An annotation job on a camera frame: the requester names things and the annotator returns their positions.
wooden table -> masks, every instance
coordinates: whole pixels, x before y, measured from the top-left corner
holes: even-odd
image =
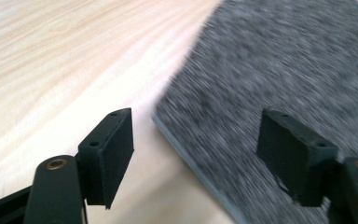
[[[233,223],[151,120],[219,0],[0,0],[0,198],[132,107],[134,145],[112,210],[92,223]]]

wood grain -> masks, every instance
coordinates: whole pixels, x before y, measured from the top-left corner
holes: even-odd
[[[0,198],[132,107],[135,153],[90,223],[233,223],[151,120],[219,0],[0,1]]]

gray felt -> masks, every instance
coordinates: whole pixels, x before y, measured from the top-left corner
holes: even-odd
[[[358,156],[358,2],[225,1],[154,120],[238,223],[327,223],[255,155],[263,107],[291,114]]]

gray felt pad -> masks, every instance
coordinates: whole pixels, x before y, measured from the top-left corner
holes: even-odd
[[[358,156],[358,2],[224,2],[156,107],[154,121],[238,223],[326,223],[255,155],[263,107]]]

black mounting arm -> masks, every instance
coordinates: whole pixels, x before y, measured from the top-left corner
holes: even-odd
[[[338,147],[291,116],[264,109],[256,155],[301,206],[330,200],[330,223],[358,224],[358,158],[336,161]]]
[[[131,109],[108,114],[74,157],[43,161],[31,187],[0,200],[0,223],[88,223],[84,200],[110,208],[132,153]]]

